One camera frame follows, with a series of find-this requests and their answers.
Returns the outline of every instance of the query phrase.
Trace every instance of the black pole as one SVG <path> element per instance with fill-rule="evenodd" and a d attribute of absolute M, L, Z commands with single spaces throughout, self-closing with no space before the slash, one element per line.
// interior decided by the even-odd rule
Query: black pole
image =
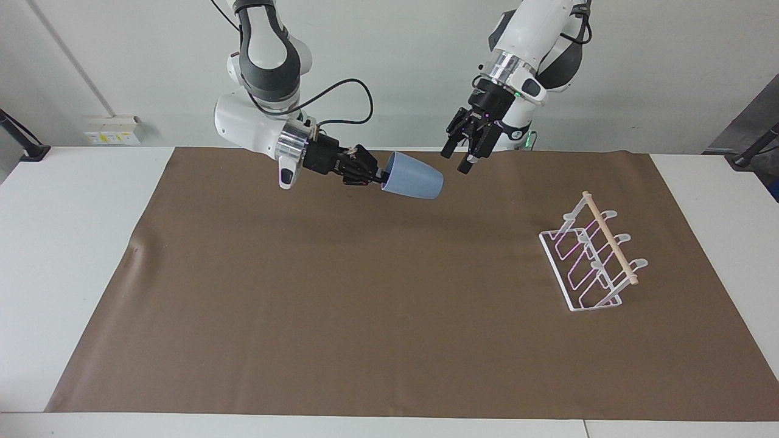
<path fill-rule="evenodd" d="M 30 141 L 16 125 L 11 122 L 8 115 L 0 109 L 0 125 L 3 129 L 11 135 L 19 144 L 24 148 L 25 154 L 19 159 L 19 161 L 33 161 L 38 162 L 44 159 L 51 146 L 37 145 Z"/>
<path fill-rule="evenodd" d="M 759 154 L 761 150 L 765 149 L 772 141 L 779 137 L 779 123 L 774 125 L 768 132 L 763 134 L 762 137 L 745 150 L 743 154 L 736 155 L 733 158 L 733 164 L 740 168 L 745 168 L 752 163 L 752 159 L 755 155 Z"/>

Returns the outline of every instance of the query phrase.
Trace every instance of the white wall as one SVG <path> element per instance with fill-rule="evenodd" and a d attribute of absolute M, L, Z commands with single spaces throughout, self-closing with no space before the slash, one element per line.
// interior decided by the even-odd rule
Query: white wall
<path fill-rule="evenodd" d="M 51 53 L 56 37 L 35 22 L 30 3 L 87 81 Z M 370 124 L 330 135 L 367 147 L 433 148 L 488 57 L 500 13 L 517 3 L 278 0 L 285 24 L 314 54 L 303 97 L 349 76 L 374 92 Z M 540 149 L 699 153 L 779 72 L 776 0 L 593 7 L 594 40 L 574 87 L 538 112 Z M 4 0 L 0 11 L 0 99 L 43 141 L 83 143 L 72 120 L 112 111 L 138 115 L 151 131 L 148 145 L 226 145 L 211 111 L 233 88 L 224 63 L 238 35 L 208 0 Z M 61 73 L 64 86 L 51 81 Z M 361 117 L 366 105 L 354 87 L 310 112 Z"/>

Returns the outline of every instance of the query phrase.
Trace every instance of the white table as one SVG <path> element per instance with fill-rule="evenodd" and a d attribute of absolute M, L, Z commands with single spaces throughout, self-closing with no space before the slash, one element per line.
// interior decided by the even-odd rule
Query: white table
<path fill-rule="evenodd" d="M 0 411 L 11 412 L 0 414 L 0 436 L 779 436 L 779 422 L 38 413 L 171 153 L 55 148 L 41 163 L 20 164 L 0 185 Z M 653 159 L 779 376 L 779 205 L 754 176 L 733 172 L 720 157 Z"/>

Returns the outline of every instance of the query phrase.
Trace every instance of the white wire rack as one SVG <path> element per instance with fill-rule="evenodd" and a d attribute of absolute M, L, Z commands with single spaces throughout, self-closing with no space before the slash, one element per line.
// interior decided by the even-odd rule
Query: white wire rack
<path fill-rule="evenodd" d="M 589 207 L 594 219 L 584 228 L 575 228 L 573 225 L 584 207 Z M 612 234 L 606 221 L 614 217 L 617 217 L 616 211 L 601 212 L 592 195 L 584 192 L 576 208 L 562 216 L 564 222 L 559 230 L 543 231 L 538 235 L 571 312 L 620 306 L 619 294 L 629 285 L 638 284 L 636 271 L 649 264 L 645 259 L 628 262 L 625 258 L 620 245 L 629 242 L 630 235 Z M 605 244 L 594 243 L 599 235 L 605 238 Z M 563 278 L 561 269 L 565 270 L 565 267 L 568 272 Z"/>

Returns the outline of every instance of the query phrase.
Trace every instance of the black tripod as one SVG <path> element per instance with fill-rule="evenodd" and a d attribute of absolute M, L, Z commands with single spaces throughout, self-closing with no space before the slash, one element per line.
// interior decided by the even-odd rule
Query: black tripod
<path fill-rule="evenodd" d="M 36 136 L 34 136 L 27 128 L 24 127 L 24 125 L 17 122 L 13 117 L 6 114 L 5 111 L 3 111 L 0 108 L 0 125 L 2 125 L 3 129 L 8 134 L 11 134 L 11 137 L 13 137 L 19 144 L 22 145 L 24 148 L 24 155 L 19 159 L 19 161 L 33 161 L 38 162 L 44 159 L 48 151 L 51 149 L 51 146 L 45 145 L 38 140 Z M 30 141 L 30 139 L 27 138 L 20 130 L 24 129 L 25 132 L 27 132 L 31 137 L 35 139 L 35 141 L 38 142 L 38 144 L 33 143 Z"/>
<path fill-rule="evenodd" d="M 752 159 L 759 155 L 759 154 L 765 154 L 768 151 L 761 152 L 763 149 L 765 149 L 766 146 L 768 146 L 772 141 L 774 141 L 777 137 L 779 137 L 779 123 L 774 125 L 773 128 L 769 129 L 768 132 L 763 134 L 762 137 L 757 139 L 757 141 L 749 147 L 749 149 L 745 150 L 742 154 L 736 155 L 733 157 L 732 163 L 733 165 L 736 165 L 740 168 L 745 168 L 749 166 L 752 163 Z"/>

